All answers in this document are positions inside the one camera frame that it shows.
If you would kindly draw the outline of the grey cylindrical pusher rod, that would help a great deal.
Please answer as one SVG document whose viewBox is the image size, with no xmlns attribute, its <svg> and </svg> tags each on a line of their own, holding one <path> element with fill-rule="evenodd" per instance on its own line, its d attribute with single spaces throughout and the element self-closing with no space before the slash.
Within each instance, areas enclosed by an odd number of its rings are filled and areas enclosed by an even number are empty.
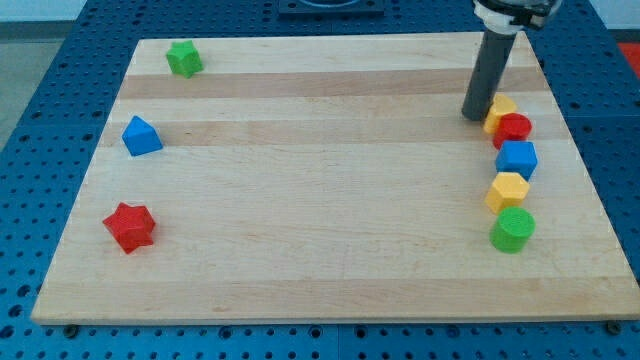
<svg viewBox="0 0 640 360">
<path fill-rule="evenodd" d="M 506 68 L 516 34 L 486 29 L 463 101 L 461 113 L 470 121 L 484 120 Z"/>
</svg>

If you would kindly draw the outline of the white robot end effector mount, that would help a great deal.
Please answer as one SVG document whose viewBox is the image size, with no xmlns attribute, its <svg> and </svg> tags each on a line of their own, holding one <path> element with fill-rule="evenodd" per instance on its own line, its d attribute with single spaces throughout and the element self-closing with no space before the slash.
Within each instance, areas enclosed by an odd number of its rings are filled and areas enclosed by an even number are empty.
<svg viewBox="0 0 640 360">
<path fill-rule="evenodd" d="M 474 14 L 485 27 L 502 35 L 524 28 L 541 30 L 558 13 L 562 0 L 473 0 Z"/>
</svg>

